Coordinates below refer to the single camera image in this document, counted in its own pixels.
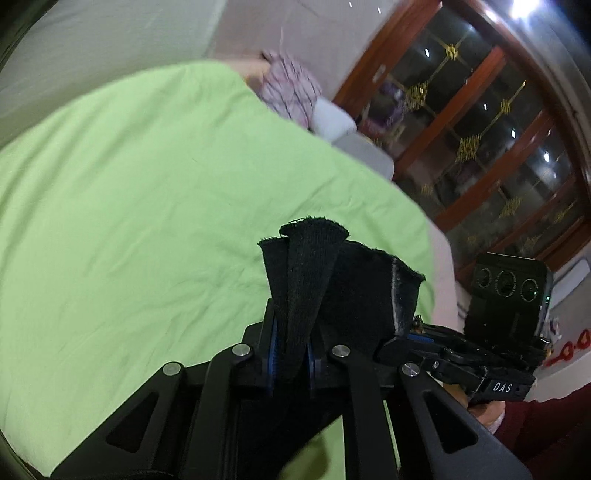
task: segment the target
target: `white pillow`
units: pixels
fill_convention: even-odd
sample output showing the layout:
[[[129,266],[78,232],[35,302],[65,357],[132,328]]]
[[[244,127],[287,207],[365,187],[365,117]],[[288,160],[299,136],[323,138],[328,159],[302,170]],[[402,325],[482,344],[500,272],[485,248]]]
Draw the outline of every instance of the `white pillow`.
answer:
[[[341,107],[324,97],[319,97],[312,112],[310,129],[327,142],[334,142],[357,130],[355,121]]]

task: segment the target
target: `camera lens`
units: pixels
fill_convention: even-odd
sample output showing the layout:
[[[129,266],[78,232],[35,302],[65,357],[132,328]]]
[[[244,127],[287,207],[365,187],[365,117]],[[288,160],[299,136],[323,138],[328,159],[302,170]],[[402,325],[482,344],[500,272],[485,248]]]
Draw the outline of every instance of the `camera lens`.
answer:
[[[528,278],[521,286],[521,298],[532,301],[538,296],[538,284],[533,278]]]
[[[476,276],[476,283],[481,288],[486,288],[491,283],[491,271],[488,268],[483,268]]]
[[[496,278],[495,288],[496,292],[501,297],[511,297],[517,286],[517,279],[515,274],[508,270],[503,270]]]

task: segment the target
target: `pillow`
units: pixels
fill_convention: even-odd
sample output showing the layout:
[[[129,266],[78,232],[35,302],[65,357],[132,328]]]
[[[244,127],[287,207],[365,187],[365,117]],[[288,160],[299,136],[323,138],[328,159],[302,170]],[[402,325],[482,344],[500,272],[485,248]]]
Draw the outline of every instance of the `pillow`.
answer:
[[[263,77],[259,98],[283,118],[310,127],[316,100],[322,93],[318,80],[286,54],[264,52],[271,68]]]
[[[314,107],[310,129],[329,143],[350,132],[357,131],[355,121],[341,107],[319,97]]]
[[[376,147],[371,140],[357,132],[348,133],[337,139],[333,146],[348,153],[351,157],[365,163],[373,171],[387,180],[394,176],[394,161],[381,148]]]

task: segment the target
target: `gold ornament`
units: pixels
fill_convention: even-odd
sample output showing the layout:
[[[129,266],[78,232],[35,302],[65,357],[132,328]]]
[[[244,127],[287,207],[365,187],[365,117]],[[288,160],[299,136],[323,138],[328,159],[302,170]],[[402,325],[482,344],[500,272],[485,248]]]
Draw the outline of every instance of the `gold ornament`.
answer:
[[[522,200],[521,197],[516,197],[514,199],[507,201],[505,203],[505,205],[503,206],[503,209],[501,210],[501,214],[499,215],[499,218],[507,218],[507,217],[514,216],[517,213],[517,209],[519,208],[519,205],[521,204],[521,200]]]
[[[419,110],[427,100],[427,82],[417,83],[407,88],[404,96],[404,108],[409,112]]]
[[[470,247],[473,248],[478,243],[478,236],[477,235],[470,235],[468,238],[466,238],[466,242]]]
[[[573,206],[574,206],[574,202],[571,203],[564,210],[562,210],[562,212],[557,213],[556,216],[554,217],[554,220],[552,220],[552,225],[556,225],[557,223],[562,222],[562,220],[564,220],[564,217],[566,217],[566,214],[570,211],[570,209]]]
[[[511,101],[510,100],[501,100],[501,113],[503,115],[509,115],[511,113]]]
[[[425,185],[421,185],[421,195],[425,195],[425,197],[430,197],[433,195],[433,183],[426,183]]]
[[[476,157],[478,147],[480,147],[480,134],[461,138],[460,146],[457,149],[456,163],[464,163]]]
[[[447,55],[447,58],[450,60],[456,60],[460,56],[460,51],[455,45],[446,45],[445,55]]]
[[[540,239],[541,235],[534,235],[534,236],[529,236],[528,238],[525,239],[525,242],[523,242],[523,247],[521,247],[521,251],[522,252],[531,252],[533,250],[533,248],[535,247],[536,243],[538,243],[538,240]]]

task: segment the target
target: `black fabric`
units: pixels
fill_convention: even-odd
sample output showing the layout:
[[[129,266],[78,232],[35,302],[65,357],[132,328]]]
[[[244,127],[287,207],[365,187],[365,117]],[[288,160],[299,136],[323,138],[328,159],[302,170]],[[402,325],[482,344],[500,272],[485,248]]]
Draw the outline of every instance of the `black fabric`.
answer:
[[[330,220],[289,223],[280,234],[259,243],[276,305],[279,379],[295,377],[316,320],[325,344],[370,358],[409,331],[423,275],[383,250],[345,241],[346,230]]]
[[[259,247],[267,271],[267,281],[273,299],[273,308],[277,320],[277,339],[281,343],[279,350],[285,351],[287,340],[287,254],[289,239],[287,237],[261,240]]]
[[[301,367],[333,266],[349,232],[327,219],[306,218],[282,226],[279,233],[288,239],[287,327],[285,336],[280,336],[283,327],[278,324],[276,372],[278,380],[291,381]],[[273,255],[273,259],[265,259],[265,266],[273,274],[268,278],[271,292],[277,292],[280,287],[274,283],[282,283],[283,276],[271,264],[276,261],[283,267],[284,261],[279,258],[283,249],[270,241],[263,241],[261,248],[263,256]]]
[[[396,334],[393,312],[392,256],[345,242],[320,309],[324,342],[372,358],[380,342]]]

